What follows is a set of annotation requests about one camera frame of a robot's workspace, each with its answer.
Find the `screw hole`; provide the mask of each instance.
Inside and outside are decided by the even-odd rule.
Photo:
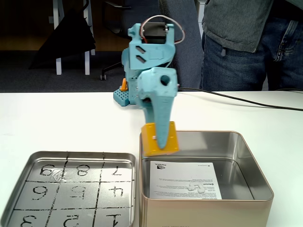
[[[160,78],[160,82],[161,84],[163,84],[164,86],[167,86],[170,82],[170,78],[166,75],[161,76]]]

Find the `black cable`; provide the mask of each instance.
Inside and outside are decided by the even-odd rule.
[[[282,88],[278,89],[276,91],[303,91],[303,89],[297,89],[297,88]]]
[[[252,103],[252,104],[255,104],[255,105],[265,106],[265,107],[269,107],[269,108],[283,109],[283,110],[303,111],[303,109],[299,109],[299,108],[292,108],[292,107],[286,107],[286,106],[268,105],[268,104],[263,104],[263,103],[257,103],[257,102],[246,100],[246,99],[243,99],[243,98],[237,98],[237,97],[233,97],[233,96],[227,96],[227,95],[223,95],[223,94],[220,94],[220,93],[216,93],[216,92],[212,92],[212,91],[205,91],[205,90],[198,89],[198,88],[179,87],[179,90],[202,91],[202,92],[205,92],[205,93],[209,93],[209,94],[213,94],[213,95],[217,95],[217,96],[222,96],[222,97],[225,97],[225,98],[231,98],[231,99],[235,99],[235,100],[239,100],[239,101],[243,101],[243,102],[247,102],[247,103]]]

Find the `paper sheet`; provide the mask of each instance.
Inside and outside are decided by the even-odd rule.
[[[189,191],[191,182],[201,183],[204,193]],[[151,199],[220,200],[221,193],[212,163],[151,161]]]

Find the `tin lid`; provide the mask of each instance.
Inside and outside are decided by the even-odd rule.
[[[1,227],[129,227],[134,196],[131,154],[38,152],[23,169]]]

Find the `metal tin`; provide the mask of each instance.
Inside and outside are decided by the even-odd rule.
[[[34,153],[9,198],[0,225],[132,226],[135,163],[135,157],[126,153]]]
[[[274,194],[243,137],[232,131],[178,131],[180,151],[144,157],[140,144],[141,227],[265,227]],[[222,200],[149,198],[150,161],[212,162]]]

